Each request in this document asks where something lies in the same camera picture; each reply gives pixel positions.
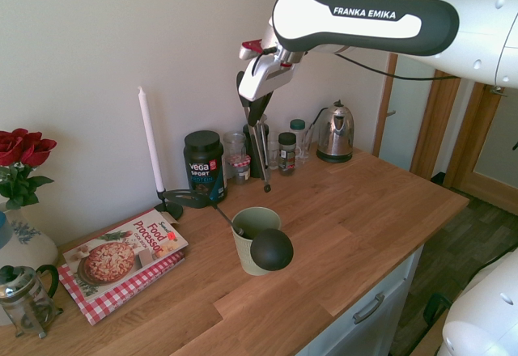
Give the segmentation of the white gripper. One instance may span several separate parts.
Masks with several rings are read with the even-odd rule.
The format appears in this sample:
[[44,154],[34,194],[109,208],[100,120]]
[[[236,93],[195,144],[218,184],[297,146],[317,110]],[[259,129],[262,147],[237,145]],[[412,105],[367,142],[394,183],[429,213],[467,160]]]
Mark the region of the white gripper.
[[289,83],[295,69],[296,65],[286,66],[275,56],[262,56],[250,61],[238,86],[241,105],[248,109],[248,125],[257,124],[273,95],[272,91]]

